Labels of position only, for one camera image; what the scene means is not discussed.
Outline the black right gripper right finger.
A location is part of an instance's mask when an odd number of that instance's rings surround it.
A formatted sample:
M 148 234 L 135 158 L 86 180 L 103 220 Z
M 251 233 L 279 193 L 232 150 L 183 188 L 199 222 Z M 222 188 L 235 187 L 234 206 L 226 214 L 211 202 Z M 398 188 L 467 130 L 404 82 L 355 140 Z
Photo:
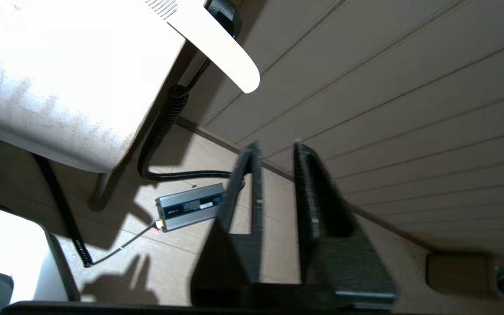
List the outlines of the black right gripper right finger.
M 394 280 L 318 154 L 301 142 L 294 183 L 301 283 L 338 307 L 394 307 Z

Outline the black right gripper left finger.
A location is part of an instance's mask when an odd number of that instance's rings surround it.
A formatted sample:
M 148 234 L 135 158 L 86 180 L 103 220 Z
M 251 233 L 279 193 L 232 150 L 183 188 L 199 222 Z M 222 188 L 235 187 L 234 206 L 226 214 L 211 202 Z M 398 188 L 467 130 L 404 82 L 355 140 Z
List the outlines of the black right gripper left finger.
M 259 146 L 246 146 L 239 153 L 223 206 L 217 211 L 191 277 L 190 298 L 194 307 L 244 306 L 252 285 L 258 283 L 264 232 L 262 172 Z M 230 227 L 242 182 L 248 174 L 252 176 L 251 230 L 248 234 L 233 234 Z

